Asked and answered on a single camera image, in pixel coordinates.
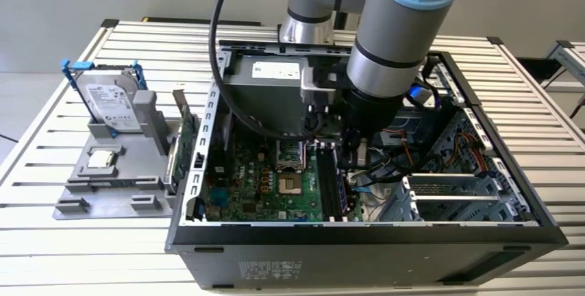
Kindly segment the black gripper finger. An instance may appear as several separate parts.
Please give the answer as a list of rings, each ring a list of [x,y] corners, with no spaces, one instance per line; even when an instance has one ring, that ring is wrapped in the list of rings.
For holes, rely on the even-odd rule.
[[[357,147],[357,158],[356,158],[356,166],[360,168],[368,167],[369,165],[368,147],[369,147],[368,139],[361,138]]]
[[[357,148],[360,146],[360,131],[354,127],[346,127],[342,132],[342,145],[340,150],[340,168],[350,169],[357,159]]]

